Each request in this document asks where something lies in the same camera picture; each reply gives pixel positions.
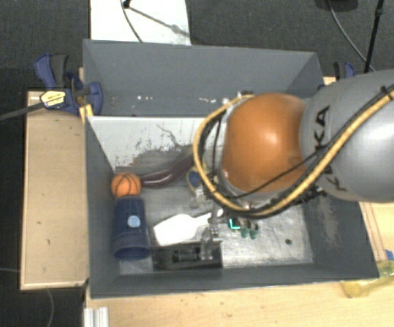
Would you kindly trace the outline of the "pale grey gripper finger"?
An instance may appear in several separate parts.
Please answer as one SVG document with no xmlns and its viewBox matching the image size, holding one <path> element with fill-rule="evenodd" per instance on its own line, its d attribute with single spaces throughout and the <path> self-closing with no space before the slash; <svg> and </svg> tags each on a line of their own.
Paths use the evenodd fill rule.
<svg viewBox="0 0 394 327">
<path fill-rule="evenodd" d="M 212 234 L 210 228 L 205 228 L 200 239 L 200 259 L 212 260 Z"/>
<path fill-rule="evenodd" d="M 211 238 L 212 238 L 212 254 L 213 257 L 218 260 L 222 259 L 222 239 L 219 236 L 218 228 L 211 228 Z"/>
</svg>

